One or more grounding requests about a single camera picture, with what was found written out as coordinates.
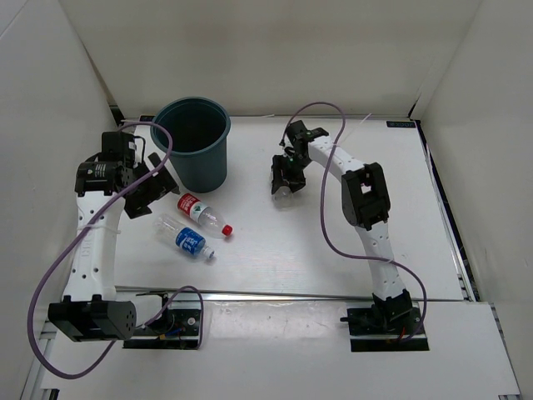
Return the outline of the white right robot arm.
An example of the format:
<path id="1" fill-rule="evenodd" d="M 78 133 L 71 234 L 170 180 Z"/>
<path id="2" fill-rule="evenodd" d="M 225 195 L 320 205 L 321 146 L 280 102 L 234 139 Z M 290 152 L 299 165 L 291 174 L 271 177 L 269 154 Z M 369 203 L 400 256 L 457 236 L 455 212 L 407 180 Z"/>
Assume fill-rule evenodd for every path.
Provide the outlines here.
<path id="1" fill-rule="evenodd" d="M 306 185 L 304 169 L 318 163 L 325 173 L 341 184 L 341 210 L 356 229 L 371 270 L 374 323 L 384 333 L 393 333 L 407 324 L 411 314 L 411 295 L 403 283 L 388 233 L 391 200 L 382 167 L 365 164 L 339 147 L 333 147 L 323 128 L 308 129 L 302 121 L 285 130 L 290 145 L 282 155 L 272 158 L 271 195 L 279 207 Z"/>

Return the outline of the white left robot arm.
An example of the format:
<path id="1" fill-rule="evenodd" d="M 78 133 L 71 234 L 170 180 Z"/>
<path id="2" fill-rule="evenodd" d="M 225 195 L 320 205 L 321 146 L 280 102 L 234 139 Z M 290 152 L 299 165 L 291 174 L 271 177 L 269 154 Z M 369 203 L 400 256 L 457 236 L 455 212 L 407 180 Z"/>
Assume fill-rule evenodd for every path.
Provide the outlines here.
<path id="1" fill-rule="evenodd" d="M 162 294 L 120 301 L 114 283 L 121 215 L 131 219 L 148 215 L 151 203 L 178 189 L 165 168 L 148 174 L 144 162 L 134 165 L 130 159 L 84 162 L 77 170 L 77 228 L 84 236 L 74 248 L 62 299 L 50 304 L 47 312 L 49 320 L 74 342 L 128 340 L 139 327 L 159 335 L 175 323 L 174 312 L 163 306 Z M 147 180 L 120 195 L 142 176 Z"/>

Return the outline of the small black cap bottle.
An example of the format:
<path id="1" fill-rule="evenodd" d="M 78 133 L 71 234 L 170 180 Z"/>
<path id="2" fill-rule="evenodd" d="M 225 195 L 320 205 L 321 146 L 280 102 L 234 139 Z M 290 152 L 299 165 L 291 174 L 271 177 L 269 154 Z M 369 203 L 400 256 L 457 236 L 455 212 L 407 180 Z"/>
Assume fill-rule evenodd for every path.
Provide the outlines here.
<path id="1" fill-rule="evenodd" d="M 293 192 L 288 186 L 281 186 L 272 194 L 272 201 L 276 208 L 290 208 L 294 203 Z"/>

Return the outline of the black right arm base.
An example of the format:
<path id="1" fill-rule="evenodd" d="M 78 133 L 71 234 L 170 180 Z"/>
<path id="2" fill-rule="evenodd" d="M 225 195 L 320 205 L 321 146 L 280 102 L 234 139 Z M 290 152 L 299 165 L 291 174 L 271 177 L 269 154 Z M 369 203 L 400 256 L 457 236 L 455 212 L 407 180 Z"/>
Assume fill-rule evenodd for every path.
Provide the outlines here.
<path id="1" fill-rule="evenodd" d="M 399 322 L 380 320 L 374 305 L 349 307 L 340 322 L 348 327 L 353 353 L 427 352 L 430 350 L 426 330 L 418 325 L 421 310 L 414 305 Z"/>

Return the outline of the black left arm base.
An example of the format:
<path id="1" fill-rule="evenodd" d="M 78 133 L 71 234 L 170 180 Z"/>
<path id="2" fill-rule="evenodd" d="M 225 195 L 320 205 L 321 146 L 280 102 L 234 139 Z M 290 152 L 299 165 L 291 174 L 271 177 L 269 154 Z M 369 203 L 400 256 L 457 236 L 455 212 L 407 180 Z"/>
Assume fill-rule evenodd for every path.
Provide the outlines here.
<path id="1" fill-rule="evenodd" d="M 132 299 L 137 319 L 124 349 L 198 350 L 203 341 L 202 294 L 187 285 L 169 292 L 143 292 Z"/>

